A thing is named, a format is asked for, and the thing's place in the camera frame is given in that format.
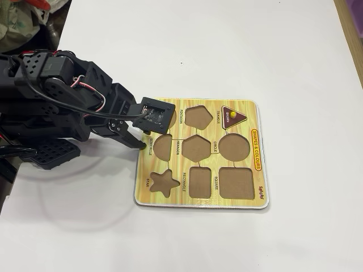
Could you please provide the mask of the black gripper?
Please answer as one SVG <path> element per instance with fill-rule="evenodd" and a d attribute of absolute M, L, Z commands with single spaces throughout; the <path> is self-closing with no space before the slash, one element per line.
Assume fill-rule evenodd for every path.
<path fill-rule="evenodd" d="M 130 106 L 136 103 L 134 96 L 120 83 L 107 84 L 108 92 L 104 93 L 106 102 L 104 113 L 116 115 L 131 115 Z M 111 135 L 108 137 L 126 145 L 129 148 L 143 150 L 146 144 L 134 136 L 126 121 L 110 121 L 108 124 Z"/>

